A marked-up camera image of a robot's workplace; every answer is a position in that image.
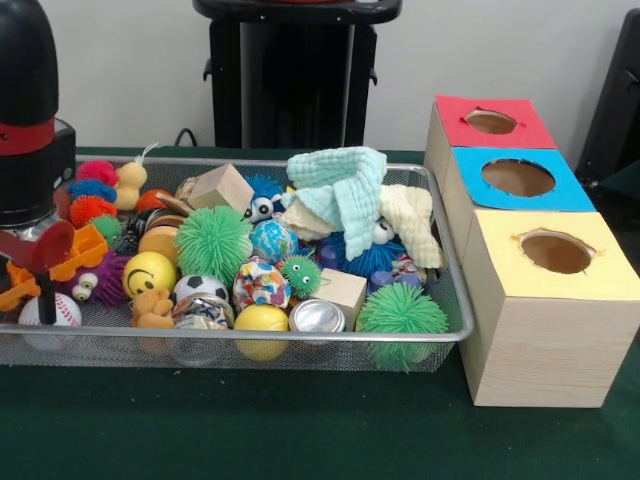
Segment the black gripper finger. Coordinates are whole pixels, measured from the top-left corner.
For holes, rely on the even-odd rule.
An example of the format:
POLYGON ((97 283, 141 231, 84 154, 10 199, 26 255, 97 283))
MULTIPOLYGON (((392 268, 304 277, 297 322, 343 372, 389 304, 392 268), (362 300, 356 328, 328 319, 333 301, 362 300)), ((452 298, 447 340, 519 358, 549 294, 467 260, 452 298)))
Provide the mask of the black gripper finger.
POLYGON ((39 322, 42 325, 54 325, 56 323, 55 289, 49 273, 37 273, 36 283, 40 287, 38 297, 39 322))

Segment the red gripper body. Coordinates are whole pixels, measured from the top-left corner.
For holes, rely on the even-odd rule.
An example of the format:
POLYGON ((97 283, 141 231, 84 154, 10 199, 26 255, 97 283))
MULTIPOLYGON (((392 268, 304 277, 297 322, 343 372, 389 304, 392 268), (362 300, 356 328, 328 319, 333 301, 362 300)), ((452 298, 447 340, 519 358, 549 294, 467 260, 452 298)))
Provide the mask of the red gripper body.
POLYGON ((1 255, 32 273, 63 263, 73 245, 75 229, 65 220, 43 220, 29 228, 2 229, 1 255))

